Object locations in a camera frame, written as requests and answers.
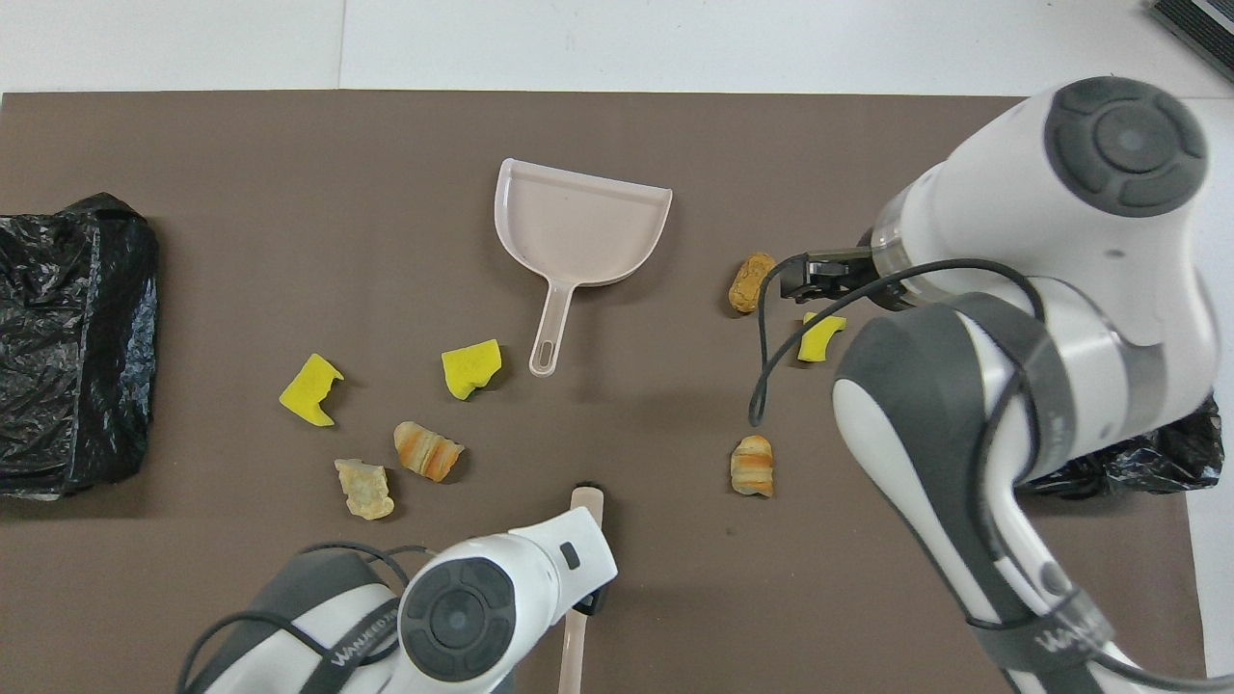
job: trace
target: striped pastry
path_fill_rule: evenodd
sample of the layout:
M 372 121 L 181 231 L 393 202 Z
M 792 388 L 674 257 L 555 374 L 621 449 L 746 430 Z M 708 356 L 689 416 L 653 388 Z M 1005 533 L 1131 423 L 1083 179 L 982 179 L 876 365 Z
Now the striped pastry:
M 728 459 L 728 473 L 733 477 L 733 489 L 750 495 L 771 496 L 771 442 L 761 436 L 747 436 L 737 445 Z
M 402 467 L 433 482 L 445 479 L 463 452 L 463 446 L 413 421 L 394 427 L 394 447 Z

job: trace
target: black cable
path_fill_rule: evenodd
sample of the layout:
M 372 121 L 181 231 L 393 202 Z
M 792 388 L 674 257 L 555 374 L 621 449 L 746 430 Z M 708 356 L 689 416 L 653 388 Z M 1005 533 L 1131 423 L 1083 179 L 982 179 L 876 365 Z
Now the black cable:
M 397 546 L 397 547 L 395 547 L 392 550 L 383 550 L 383 551 L 386 553 L 387 557 L 392 557 L 395 554 L 406 554 L 407 552 L 416 552 L 416 553 L 420 553 L 420 554 L 428 554 L 429 557 L 436 557 L 437 556 L 437 552 L 433 552 L 432 550 L 429 550 L 428 547 L 424 547 L 423 545 L 400 545 L 400 546 Z M 370 557 L 365 558 L 364 561 L 371 564 L 373 562 L 378 561 L 378 557 L 371 557 L 370 556 Z
M 1008 280 L 1011 280 L 1012 284 L 1018 286 L 1028 296 L 1028 301 L 1033 309 L 1033 316 L 1039 321 L 1043 322 L 1045 321 L 1045 304 L 1041 301 L 1040 293 L 1037 291 L 1037 288 L 1033 286 L 1033 284 L 1028 280 L 1027 277 L 1024 277 L 1014 268 L 1004 265 L 1002 263 L 996 263 L 993 261 L 986 261 L 983 258 L 956 258 L 951 261 L 935 261 L 933 263 L 923 263 L 921 265 L 914 265 L 908 269 L 888 274 L 869 284 L 865 284 L 859 289 L 849 291 L 843 298 L 837 299 L 834 303 L 832 303 L 832 305 L 819 311 L 814 317 L 806 321 L 805 325 L 797 328 L 796 332 L 789 336 L 789 338 L 785 340 L 782 345 L 780 345 L 780 348 L 776 349 L 775 353 L 769 359 L 766 353 L 766 316 L 764 307 L 764 301 L 766 299 L 766 289 L 768 285 L 771 283 L 771 279 L 776 274 L 779 274 L 785 265 L 787 265 L 790 262 L 800 259 L 801 256 L 793 256 L 792 258 L 789 258 L 787 261 L 784 261 L 782 263 L 771 268 L 771 272 L 769 272 L 768 275 L 763 278 L 763 284 L 759 290 L 758 319 L 759 319 L 759 349 L 760 349 L 759 356 L 761 357 L 761 372 L 759 373 L 758 383 L 754 385 L 754 393 L 750 395 L 750 406 L 747 412 L 750 426 L 759 426 L 760 424 L 763 424 L 763 415 L 764 411 L 766 410 L 768 378 L 770 378 L 771 370 L 775 369 L 776 364 L 780 363 L 780 359 L 782 359 L 784 356 L 787 354 L 789 351 L 792 349 L 795 345 L 798 345 L 801 342 L 801 338 L 806 336 L 810 328 L 823 322 L 824 319 L 834 315 L 837 311 L 848 306 L 849 304 L 853 304 L 860 299 L 865 299 L 866 296 L 881 291 L 882 289 L 891 286 L 892 284 L 898 284 L 905 279 L 940 270 L 953 270 L 953 269 L 988 270 L 1007 278 Z
M 1212 677 L 1208 679 L 1187 679 L 1183 677 L 1171 677 L 1156 674 L 1124 663 L 1104 651 L 1097 651 L 1093 662 L 1109 672 L 1125 677 L 1135 684 L 1165 689 L 1166 692 L 1234 692 L 1234 674 Z
M 193 672 L 193 663 L 194 661 L 197 659 L 197 654 L 201 652 L 201 648 L 205 647 L 206 642 L 210 641 L 210 638 L 213 635 L 218 633 L 222 629 L 237 621 L 260 621 L 276 626 L 283 631 L 286 631 L 291 636 L 299 638 L 300 642 L 304 643 L 305 646 L 312 648 L 313 653 L 317 653 L 317 657 L 325 657 L 328 651 L 325 646 L 313 640 L 312 636 L 305 633 L 304 630 L 291 624 L 291 620 L 286 619 L 283 615 L 275 612 L 267 612 L 262 610 L 246 610 L 243 612 L 227 615 L 223 619 L 210 625 L 210 629 L 204 631 L 201 636 L 199 636 L 197 640 L 193 643 L 193 647 L 189 648 L 189 654 L 184 658 L 184 667 L 180 668 L 180 678 L 176 680 L 175 684 L 175 690 L 178 694 L 184 694 L 188 690 L 189 673 Z
M 399 566 L 399 562 L 394 561 L 394 558 L 390 556 L 389 552 L 384 552 L 381 550 L 378 550 L 376 547 L 371 547 L 369 545 L 364 545 L 360 542 L 349 542 L 346 540 L 339 540 L 337 542 L 318 542 L 317 545 L 310 545 L 304 550 L 300 550 L 300 553 L 307 554 L 308 552 L 316 552 L 318 550 L 352 550 L 355 552 L 360 552 L 363 554 L 368 554 L 374 559 L 381 559 L 381 562 L 385 566 L 390 567 L 390 571 L 392 571 L 394 574 L 399 577 L 399 580 L 402 582 L 402 587 L 407 588 L 407 572 L 402 571 L 402 567 Z
M 429 556 L 437 554 L 437 552 L 433 552 L 432 550 L 424 547 L 423 545 L 400 545 L 399 547 L 394 547 L 392 550 L 378 550 L 376 547 L 371 547 L 362 542 L 350 542 L 346 540 L 341 540 L 337 542 L 318 542 L 316 545 L 310 545 L 304 550 L 301 550 L 299 553 L 307 554 L 310 552 L 316 552 L 318 550 L 352 550 L 362 554 L 368 554 L 365 562 L 373 563 L 380 561 L 385 566 L 390 567 L 390 571 L 394 572 L 396 577 L 399 577 L 400 582 L 402 582 L 404 589 L 407 588 L 408 583 L 407 572 L 405 572 L 402 567 L 399 566 L 399 562 L 394 561 L 392 557 L 395 554 L 402 554 L 406 552 L 420 552 L 422 554 L 429 554 Z M 210 629 L 207 629 L 205 632 L 201 633 L 201 636 L 197 637 L 197 641 L 194 642 L 193 647 L 189 648 L 189 654 L 184 659 L 184 667 L 180 669 L 180 678 L 176 682 L 175 690 L 178 694 L 184 694 L 184 692 L 186 690 L 189 673 L 193 672 L 193 663 L 194 661 L 197 659 L 197 654 L 201 652 L 201 648 L 205 647 L 206 642 L 209 642 L 210 638 L 213 637 L 213 635 L 218 633 L 218 631 L 226 627 L 227 625 L 243 620 L 262 621 L 274 625 L 281 629 L 283 631 L 286 631 L 291 636 L 295 636 L 305 646 L 312 648 L 312 651 L 317 653 L 318 657 L 325 657 L 326 653 L 329 651 L 327 647 L 318 643 L 311 636 L 305 633 L 300 627 L 292 624 L 291 620 L 284 617 L 283 615 L 260 610 L 246 610 L 243 612 L 236 612 L 232 615 L 227 615 L 226 617 L 212 624 Z M 373 663 L 387 658 L 391 653 L 394 653 L 394 651 L 397 647 L 399 647 L 399 641 L 396 638 L 392 643 L 390 643 L 381 651 L 376 653 L 370 653 L 364 659 L 362 659 L 359 667 L 370 666 Z

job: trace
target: sponge piece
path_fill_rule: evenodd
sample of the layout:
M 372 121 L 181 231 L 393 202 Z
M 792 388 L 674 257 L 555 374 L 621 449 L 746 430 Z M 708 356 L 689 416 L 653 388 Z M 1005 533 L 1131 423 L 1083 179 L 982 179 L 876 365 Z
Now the sponge piece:
M 489 385 L 489 379 L 501 368 L 501 348 L 496 340 L 470 347 L 442 352 L 445 388 L 450 395 L 466 400 L 476 388 Z
M 343 374 L 321 354 L 312 354 L 283 390 L 283 395 L 279 395 L 279 403 L 311 425 L 333 426 L 334 420 L 322 411 L 321 401 L 329 394 L 336 378 L 343 380 Z
M 818 314 L 807 312 L 806 317 L 801 319 L 801 324 L 810 322 L 810 319 L 816 315 Z M 827 343 L 832 341 L 832 337 L 837 332 L 845 327 L 848 327 L 848 320 L 840 316 L 827 316 L 818 325 L 806 331 L 805 337 L 801 338 L 801 347 L 797 348 L 797 359 L 802 362 L 826 362 Z

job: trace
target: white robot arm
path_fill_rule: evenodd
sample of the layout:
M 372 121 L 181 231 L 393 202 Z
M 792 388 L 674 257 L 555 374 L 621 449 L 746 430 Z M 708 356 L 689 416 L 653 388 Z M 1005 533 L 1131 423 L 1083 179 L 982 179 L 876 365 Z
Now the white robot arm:
M 1188 228 L 1206 164 L 1177 100 L 1087 79 L 987 125 L 896 196 L 870 236 L 884 278 L 977 258 L 1030 282 L 979 269 L 902 279 L 880 303 L 913 307 L 871 321 L 833 387 L 853 454 L 1018 692 L 1234 692 L 1228 679 L 1134 668 L 1013 495 L 1209 394 L 1218 341 Z M 800 283 L 782 290 L 795 293 Z
M 581 506 L 445 550 L 406 582 L 401 599 L 352 551 L 371 550 L 344 547 L 301 553 L 249 610 L 207 630 L 178 694 L 487 694 L 617 575 Z M 241 625 L 190 682 L 196 652 L 231 622 Z

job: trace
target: black garbage bag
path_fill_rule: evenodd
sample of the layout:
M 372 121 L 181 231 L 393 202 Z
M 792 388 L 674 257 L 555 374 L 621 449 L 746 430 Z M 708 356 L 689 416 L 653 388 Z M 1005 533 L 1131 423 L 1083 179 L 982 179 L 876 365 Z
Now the black garbage bag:
M 1217 484 L 1224 459 L 1222 417 L 1209 396 L 1181 420 L 1069 461 L 1019 491 L 1087 499 L 1120 489 L 1149 494 L 1207 489 Z
M 157 269 L 154 232 L 106 193 L 0 216 L 0 494 L 57 499 L 141 467 Z

